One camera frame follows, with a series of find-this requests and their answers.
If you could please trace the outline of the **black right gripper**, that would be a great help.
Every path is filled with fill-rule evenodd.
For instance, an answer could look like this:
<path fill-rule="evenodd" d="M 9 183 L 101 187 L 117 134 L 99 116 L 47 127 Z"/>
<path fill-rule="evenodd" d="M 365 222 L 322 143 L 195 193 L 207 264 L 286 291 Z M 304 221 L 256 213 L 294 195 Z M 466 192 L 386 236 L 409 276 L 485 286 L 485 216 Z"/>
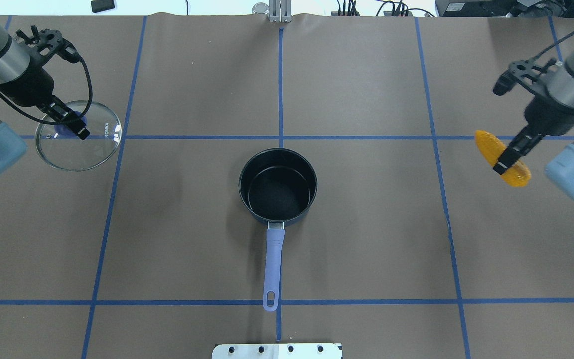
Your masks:
<path fill-rule="evenodd" d="M 562 136 L 574 127 L 574 108 L 534 98 L 524 110 L 527 125 L 499 155 L 493 170 L 503 175 L 526 156 L 544 136 Z"/>

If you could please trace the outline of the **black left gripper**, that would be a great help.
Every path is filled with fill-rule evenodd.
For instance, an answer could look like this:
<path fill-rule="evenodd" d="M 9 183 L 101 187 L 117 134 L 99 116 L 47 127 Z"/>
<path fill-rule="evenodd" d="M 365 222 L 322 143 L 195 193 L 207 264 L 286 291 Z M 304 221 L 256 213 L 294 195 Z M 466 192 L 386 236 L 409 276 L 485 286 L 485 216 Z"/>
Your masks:
<path fill-rule="evenodd" d="M 32 66 L 18 79 L 0 84 L 0 93 L 10 106 L 18 108 L 37 107 L 55 123 L 54 137 L 58 139 L 85 140 L 91 132 L 87 118 L 68 105 L 58 104 L 54 95 L 55 82 L 41 67 Z"/>

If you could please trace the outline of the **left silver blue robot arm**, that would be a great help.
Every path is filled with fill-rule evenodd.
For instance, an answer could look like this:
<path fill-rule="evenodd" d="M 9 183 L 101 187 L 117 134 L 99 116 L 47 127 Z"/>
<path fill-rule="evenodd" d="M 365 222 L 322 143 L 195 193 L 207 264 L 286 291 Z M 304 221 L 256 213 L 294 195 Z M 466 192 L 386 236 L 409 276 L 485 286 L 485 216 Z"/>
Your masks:
<path fill-rule="evenodd" d="M 0 22 L 0 102 L 19 116 L 41 125 L 64 127 L 74 137 L 86 140 L 86 114 L 92 104 L 93 86 L 82 55 L 58 30 L 30 28 L 10 34 Z M 55 91 L 55 80 L 45 66 L 55 55 L 81 64 L 87 82 L 87 102 L 75 111 Z M 26 140 L 0 118 L 0 175 L 20 160 L 28 150 Z"/>

